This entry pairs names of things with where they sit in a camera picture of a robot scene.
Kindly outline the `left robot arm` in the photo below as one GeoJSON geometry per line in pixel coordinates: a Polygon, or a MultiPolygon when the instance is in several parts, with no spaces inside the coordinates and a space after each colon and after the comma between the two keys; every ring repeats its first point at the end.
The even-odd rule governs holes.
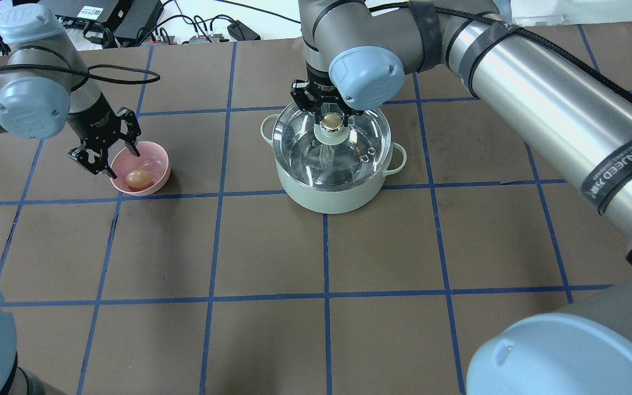
{"type": "Polygon", "coordinates": [[[93,174],[116,178],[109,150],[124,142],[140,156],[135,113],[112,109],[98,82],[53,12],[38,3],[16,5],[0,15],[0,36],[11,49],[0,67],[0,134],[45,140],[66,125],[80,144],[69,156],[93,174]]]}

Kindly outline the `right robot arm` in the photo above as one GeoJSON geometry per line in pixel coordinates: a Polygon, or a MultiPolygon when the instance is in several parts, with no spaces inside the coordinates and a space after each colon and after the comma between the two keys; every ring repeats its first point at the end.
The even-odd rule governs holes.
{"type": "MultiPolygon", "coordinates": [[[[346,112],[391,100],[404,76],[446,65],[627,240],[632,265],[632,93],[504,18],[499,1],[300,1],[318,98],[346,112]]],[[[467,394],[632,394],[632,279],[522,319],[473,355],[467,394]]]]}

